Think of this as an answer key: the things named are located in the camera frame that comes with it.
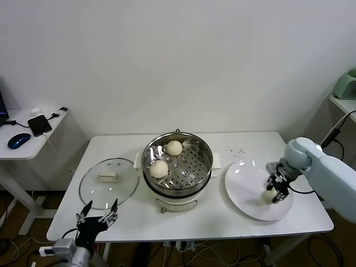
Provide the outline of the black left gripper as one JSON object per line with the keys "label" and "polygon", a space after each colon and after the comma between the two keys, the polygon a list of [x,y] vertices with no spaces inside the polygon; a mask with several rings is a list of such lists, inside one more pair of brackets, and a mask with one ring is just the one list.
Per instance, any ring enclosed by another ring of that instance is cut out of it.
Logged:
{"label": "black left gripper", "polygon": [[86,218],[92,207],[92,200],[84,206],[79,214],[76,214],[77,228],[79,235],[77,246],[83,248],[93,248],[95,240],[99,233],[108,229],[118,218],[118,200],[116,199],[111,210],[101,218]]}

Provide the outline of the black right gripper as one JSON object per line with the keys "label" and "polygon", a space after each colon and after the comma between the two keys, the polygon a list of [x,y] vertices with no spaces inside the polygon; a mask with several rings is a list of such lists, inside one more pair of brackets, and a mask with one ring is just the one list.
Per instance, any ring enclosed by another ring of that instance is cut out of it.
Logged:
{"label": "black right gripper", "polygon": [[289,195],[289,182],[283,175],[270,175],[267,179],[266,190],[276,189],[277,194],[273,197],[273,204],[285,200]]}

